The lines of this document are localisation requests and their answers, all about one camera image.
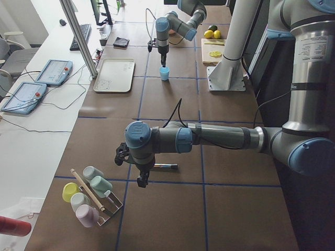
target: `lemon slice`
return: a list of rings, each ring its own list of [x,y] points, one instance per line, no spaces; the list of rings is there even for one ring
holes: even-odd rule
[[[209,55],[212,56],[213,58],[219,58],[222,56],[222,53],[220,51],[211,51]]]

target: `black cable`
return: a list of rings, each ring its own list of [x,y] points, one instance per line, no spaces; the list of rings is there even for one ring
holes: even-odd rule
[[[151,35],[150,35],[150,33],[149,33],[148,22],[147,22],[147,13],[148,13],[148,11],[151,13],[152,17],[153,17],[155,20],[156,20],[156,17],[154,16],[154,14],[151,12],[150,9],[146,8],[146,28],[147,28],[148,35],[149,35],[149,37],[150,37],[150,41],[152,41],[152,37],[151,37]]]
[[[87,91],[87,89],[83,86],[83,85],[81,85],[81,84],[79,84],[79,80],[80,80],[80,78],[82,77],[82,75],[83,75],[83,70],[84,70],[84,67],[85,67],[85,65],[83,65],[82,67],[81,67],[81,74],[80,74],[80,77],[78,78],[78,81],[77,81],[77,84],[80,86],[80,87],[82,87],[83,89],[84,89],[84,91],[74,100],[74,101],[72,101],[67,107],[59,107],[59,106],[57,106],[57,105],[55,105],[55,104],[53,104],[53,103],[46,103],[46,102],[41,102],[42,104],[44,104],[44,105],[53,105],[53,106],[55,106],[55,107],[57,107],[57,108],[59,108],[59,109],[61,109],[61,110],[66,110],[66,109],[68,109],[70,106],[72,106],[72,104],[73,103],[75,103],[86,91]]]
[[[240,60],[241,58],[243,58],[243,57],[240,57],[240,58],[238,58],[238,59],[229,59],[229,58],[226,57],[224,54],[222,54],[222,56],[223,56],[225,59],[229,60],[229,61],[238,61],[238,60]]]
[[[6,92],[6,93],[8,93],[8,94],[11,94],[13,97],[15,97],[17,100],[19,100],[19,101],[21,101],[21,102],[29,102],[29,101],[33,100],[33,99],[21,100],[21,99],[19,99],[18,97],[16,97],[13,93],[10,93],[9,91],[6,91],[4,88],[2,88],[1,85],[0,85],[0,88],[1,88],[4,92]]]
[[[177,103],[176,107],[174,108],[174,110],[173,110],[171,116],[169,117],[169,119],[167,120],[167,122],[162,126],[162,128],[165,128],[165,127],[168,125],[168,123],[171,121],[171,119],[172,119],[174,113],[176,112],[178,106],[180,106],[181,103],[182,103],[182,99],[180,99],[180,100],[178,101],[178,103]]]
[[[178,45],[178,44],[180,44],[183,40],[184,40],[184,38],[182,38],[178,43],[171,43],[170,41],[169,41],[169,43],[170,43],[170,44],[173,44],[173,45]]]
[[[256,100],[258,100],[258,97],[259,97],[260,93],[261,93],[261,89],[259,88],[258,92],[257,92],[257,95],[256,95]]]
[[[41,71],[30,71],[30,72],[28,72],[27,70],[26,70],[26,72],[25,73],[22,73],[21,75],[19,75],[17,78],[19,78],[19,77],[21,77],[21,76],[23,76],[23,75],[25,75],[25,74],[29,74],[29,73],[40,73]]]
[[[249,80],[250,80],[251,86],[253,86],[252,79],[251,79],[251,75],[250,75],[250,73],[249,73],[249,71],[248,71],[248,69],[247,69],[247,66],[246,66],[246,64],[245,64],[245,61],[244,61],[244,58],[243,58],[243,57],[242,57],[241,62],[242,62],[242,67],[243,67],[243,69],[245,70],[245,72],[246,72],[247,75],[248,75],[248,78],[249,78]]]
[[[32,79],[32,81],[35,82],[35,79],[33,79],[32,76],[31,76],[31,75],[29,74],[29,72],[27,71],[27,67],[25,67],[25,70],[26,70],[27,74],[29,75],[29,77]]]
[[[10,108],[7,108],[7,109],[4,109],[4,110],[1,110],[1,112],[11,112],[11,111],[17,111],[17,110],[21,110],[21,109],[24,109],[24,108],[27,108],[27,107],[30,107],[30,106],[33,106],[34,104],[36,104],[37,100],[34,100],[32,99],[31,101],[27,102],[27,103],[24,103],[22,105],[19,105],[19,106],[13,106],[13,107],[10,107]]]
[[[65,79],[64,83],[65,84],[71,77],[73,77],[75,74],[77,74],[83,67],[85,67],[86,65],[84,64],[82,67],[80,67],[75,73],[73,73],[71,76],[69,76],[68,78]],[[54,89],[51,89],[50,91],[48,91],[45,96],[49,93],[51,93],[53,90],[56,90],[57,88],[61,87],[61,85],[56,86]]]
[[[165,127],[167,126],[167,124],[171,121],[171,119],[172,119],[174,113],[176,112],[176,109],[178,109],[178,117],[179,117],[179,121],[180,121],[180,123],[183,125],[183,127],[188,128],[187,125],[183,122],[183,120],[182,120],[182,118],[181,118],[181,115],[180,115],[180,107],[181,107],[181,104],[182,104],[182,99],[180,99],[179,102],[177,103],[177,105],[176,105],[176,107],[174,108],[174,110],[173,110],[173,112],[172,112],[170,118],[169,118],[168,121],[163,125],[163,128],[165,128]],[[212,142],[212,141],[210,141],[210,140],[204,138],[203,136],[201,136],[201,135],[199,135],[199,134],[196,134],[194,131],[192,131],[192,133],[193,133],[194,135],[198,136],[200,139],[203,139],[204,141],[206,141],[206,142],[208,142],[208,143],[210,143],[210,144],[212,144],[212,145],[218,146],[218,147],[220,147],[220,148],[223,148],[223,149],[229,149],[229,150],[240,150],[240,149],[242,149],[242,148],[234,148],[234,147],[229,147],[229,146],[218,145],[218,144],[216,144],[216,143],[214,143],[214,142]]]
[[[1,118],[1,119],[4,120],[4,121],[6,121],[7,123],[10,123],[10,124],[14,125],[14,126],[17,126],[17,127],[22,128],[22,129],[25,129],[28,132],[61,132],[61,133],[71,133],[71,131],[37,131],[37,130],[29,130],[29,129],[25,128],[25,127],[22,127],[22,126],[18,125],[18,124],[14,124],[14,123],[12,123],[12,122],[4,119],[4,118]]]
[[[280,96],[278,96],[278,97],[276,97],[276,98],[270,99],[270,100],[268,100],[268,101],[266,101],[266,102],[260,104],[260,105],[258,106],[257,110],[256,110],[255,117],[253,118],[253,124],[252,124],[252,125],[253,125],[253,128],[255,128],[256,117],[257,117],[257,114],[258,114],[258,112],[259,112],[259,110],[260,110],[260,108],[261,108],[262,106],[264,106],[264,105],[266,105],[267,103],[270,103],[270,102],[272,102],[272,101],[274,101],[274,100],[276,100],[276,99],[282,98],[282,97],[286,96],[287,94],[289,94],[290,92],[291,92],[291,90],[288,91],[288,92],[286,92],[286,93],[284,93],[284,94],[282,94],[282,95],[280,95]]]

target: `computer monitor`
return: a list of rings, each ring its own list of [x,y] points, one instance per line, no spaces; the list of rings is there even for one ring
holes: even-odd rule
[[[91,4],[92,4],[92,9],[94,12],[94,17],[95,17],[95,22],[97,25],[102,26],[104,24],[108,24],[108,25],[113,25],[113,22],[111,20],[111,16],[110,16],[110,12],[108,9],[108,4],[107,4],[107,0],[103,0],[103,2],[99,2],[99,0],[91,0]],[[101,13],[100,12],[100,6],[101,4],[104,5],[104,9],[106,13]],[[106,18],[100,22],[100,16],[105,16]]]

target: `pink bottle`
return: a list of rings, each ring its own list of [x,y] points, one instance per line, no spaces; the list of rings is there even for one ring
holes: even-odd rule
[[[0,216],[0,234],[26,236],[31,231],[31,224]]]

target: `metal pole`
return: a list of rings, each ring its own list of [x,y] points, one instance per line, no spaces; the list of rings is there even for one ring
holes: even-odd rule
[[[95,68],[95,64],[92,60],[92,57],[91,57],[90,51],[87,47],[84,36],[83,36],[83,34],[80,30],[80,26],[79,26],[78,20],[75,16],[73,6],[71,4],[71,0],[60,0],[60,2],[61,2],[61,5],[62,5],[62,8],[64,10],[64,13],[66,15],[66,18],[69,21],[69,24],[70,24],[70,27],[73,31],[74,37],[77,40],[80,52],[81,52],[81,54],[84,58],[86,66],[87,66],[88,70],[90,71],[92,78],[96,78],[96,76],[98,75],[98,72]]]
[[[209,90],[245,90],[241,57],[259,4],[260,0],[236,1],[224,57],[217,66],[207,67]]]

